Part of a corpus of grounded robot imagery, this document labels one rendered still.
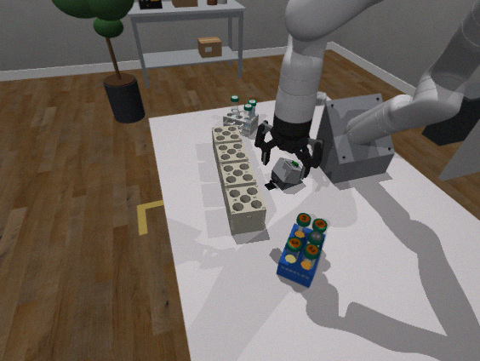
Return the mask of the beige bucket adapter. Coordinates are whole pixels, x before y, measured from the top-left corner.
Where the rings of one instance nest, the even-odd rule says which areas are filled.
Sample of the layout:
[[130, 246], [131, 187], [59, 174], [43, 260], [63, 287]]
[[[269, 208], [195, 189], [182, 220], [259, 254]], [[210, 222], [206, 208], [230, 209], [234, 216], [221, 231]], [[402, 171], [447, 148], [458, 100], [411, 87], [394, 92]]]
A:
[[226, 143], [215, 145], [216, 164], [220, 177], [220, 165], [229, 163], [248, 162], [249, 157], [246, 153], [243, 142]]
[[213, 127], [212, 138], [213, 138], [213, 149], [214, 149], [215, 161], [216, 161], [215, 145], [242, 142], [242, 138], [239, 133], [237, 125]]
[[221, 164], [220, 183], [226, 206], [226, 189], [242, 186], [255, 186], [257, 181], [250, 162], [242, 162]]
[[266, 206], [258, 185], [226, 189], [231, 235], [264, 230]]

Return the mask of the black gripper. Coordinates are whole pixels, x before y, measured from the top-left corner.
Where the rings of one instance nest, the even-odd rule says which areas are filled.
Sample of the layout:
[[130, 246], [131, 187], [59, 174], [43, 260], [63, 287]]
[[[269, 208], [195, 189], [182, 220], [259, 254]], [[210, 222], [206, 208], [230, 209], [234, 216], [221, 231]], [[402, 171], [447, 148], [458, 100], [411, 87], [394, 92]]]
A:
[[[279, 150], [291, 154], [295, 153], [296, 157], [303, 163], [300, 179], [303, 180], [309, 175], [311, 167], [317, 169], [323, 158], [324, 139], [319, 138], [315, 140], [310, 138], [311, 123], [312, 119], [305, 123], [288, 123], [279, 119], [275, 113], [273, 126], [264, 120], [258, 126], [254, 143], [262, 151], [261, 161], [263, 164], [267, 165], [269, 163], [271, 149], [277, 146]], [[264, 139], [268, 131], [270, 131], [272, 139], [266, 143]], [[307, 145], [310, 145], [314, 151], [313, 158], [309, 153]]]

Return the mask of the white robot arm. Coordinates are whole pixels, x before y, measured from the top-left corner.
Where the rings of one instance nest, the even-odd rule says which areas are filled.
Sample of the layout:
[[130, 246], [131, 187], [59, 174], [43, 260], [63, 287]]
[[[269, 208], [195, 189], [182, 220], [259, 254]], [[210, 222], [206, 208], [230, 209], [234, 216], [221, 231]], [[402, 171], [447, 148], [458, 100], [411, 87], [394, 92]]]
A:
[[[305, 123], [313, 118], [316, 106], [325, 105], [328, 96], [317, 90], [329, 33], [382, 1], [289, 0], [285, 26], [292, 37], [289, 35], [283, 57], [275, 103], [279, 119]], [[454, 117], [479, 65], [480, 0], [476, 0], [446, 49], [420, 78], [414, 98], [397, 95], [351, 119], [346, 125], [347, 137], [362, 145]]]

